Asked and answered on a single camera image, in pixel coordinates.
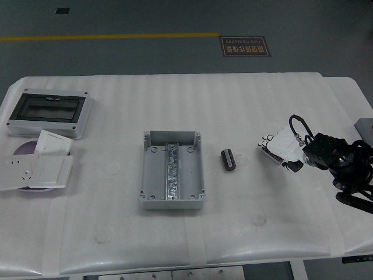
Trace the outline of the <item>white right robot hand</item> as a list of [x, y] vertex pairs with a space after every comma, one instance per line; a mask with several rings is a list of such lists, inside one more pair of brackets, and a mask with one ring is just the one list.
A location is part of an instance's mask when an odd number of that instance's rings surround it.
[[305, 163], [303, 145], [291, 128], [285, 126], [274, 135], [263, 136], [258, 143], [261, 152], [277, 165], [296, 173]]

